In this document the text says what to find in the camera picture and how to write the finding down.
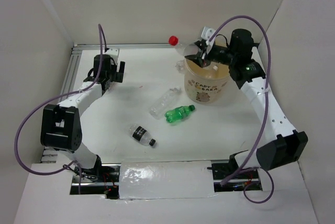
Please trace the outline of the clear bottle white cap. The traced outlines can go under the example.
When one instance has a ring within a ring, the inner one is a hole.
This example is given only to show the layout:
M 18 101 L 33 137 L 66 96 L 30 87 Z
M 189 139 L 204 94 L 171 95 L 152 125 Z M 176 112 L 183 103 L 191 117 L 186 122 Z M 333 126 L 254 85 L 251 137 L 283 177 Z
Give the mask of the clear bottle white cap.
M 197 74 L 205 79 L 216 79 L 218 76 L 218 66 L 214 64 L 206 68 L 199 68 Z

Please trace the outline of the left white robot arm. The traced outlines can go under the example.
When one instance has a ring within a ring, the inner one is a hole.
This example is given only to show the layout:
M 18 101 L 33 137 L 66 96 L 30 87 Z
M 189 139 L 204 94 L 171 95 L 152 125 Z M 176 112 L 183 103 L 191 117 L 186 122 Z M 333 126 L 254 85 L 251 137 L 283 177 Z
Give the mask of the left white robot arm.
M 43 109 L 41 144 L 59 151 L 75 161 L 82 173 L 92 182 L 103 177 L 101 158 L 91 152 L 82 142 L 80 117 L 90 105 L 101 98 L 113 82 L 121 83 L 125 62 L 118 62 L 118 53 L 108 50 L 103 54 L 102 68 L 98 72 L 100 55 L 94 57 L 93 68 L 83 80 L 79 92 L 68 96 L 60 103 L 48 104 Z

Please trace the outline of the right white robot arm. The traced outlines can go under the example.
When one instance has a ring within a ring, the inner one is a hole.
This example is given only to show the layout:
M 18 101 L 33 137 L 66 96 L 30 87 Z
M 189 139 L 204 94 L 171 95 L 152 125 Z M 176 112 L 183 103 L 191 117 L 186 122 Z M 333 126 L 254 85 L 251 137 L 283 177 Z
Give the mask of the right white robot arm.
M 217 31 L 204 27 L 195 42 L 197 51 L 185 55 L 185 59 L 201 68 L 211 63 L 228 66 L 230 77 L 261 121 L 259 135 L 251 150 L 230 156 L 229 174 L 240 178 L 248 168 L 270 171 L 298 161 L 308 137 L 305 132 L 297 131 L 287 119 L 270 90 L 270 72 L 253 59 L 252 33 L 246 29 L 235 29 L 226 47 L 216 45 L 216 35 Z

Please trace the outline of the red label water bottle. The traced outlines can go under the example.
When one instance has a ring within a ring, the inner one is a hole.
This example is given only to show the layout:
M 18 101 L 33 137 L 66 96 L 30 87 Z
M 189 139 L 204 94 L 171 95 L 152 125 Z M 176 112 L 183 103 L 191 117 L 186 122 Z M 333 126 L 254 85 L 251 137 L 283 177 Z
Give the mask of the red label water bottle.
M 172 46 L 178 54 L 185 57 L 187 55 L 198 55 L 201 57 L 203 51 L 197 51 L 197 47 L 194 42 L 182 42 L 177 36 L 169 37 L 169 45 Z

